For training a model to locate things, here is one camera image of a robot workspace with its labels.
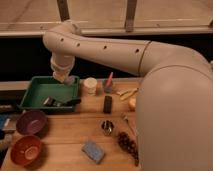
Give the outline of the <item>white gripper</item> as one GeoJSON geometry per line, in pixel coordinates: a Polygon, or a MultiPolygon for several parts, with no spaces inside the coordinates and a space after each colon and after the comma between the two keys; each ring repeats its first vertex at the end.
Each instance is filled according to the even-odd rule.
{"type": "Polygon", "coordinates": [[[64,83],[74,67],[75,58],[73,56],[53,54],[50,63],[53,77],[59,82],[64,83]]]}

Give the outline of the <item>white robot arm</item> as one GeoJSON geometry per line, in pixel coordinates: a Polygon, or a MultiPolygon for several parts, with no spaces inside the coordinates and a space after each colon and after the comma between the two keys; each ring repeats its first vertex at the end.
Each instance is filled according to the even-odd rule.
{"type": "Polygon", "coordinates": [[[136,130],[142,171],[213,171],[213,68],[197,51],[144,40],[90,38],[67,20],[43,35],[53,77],[77,57],[142,78],[136,130]]]}

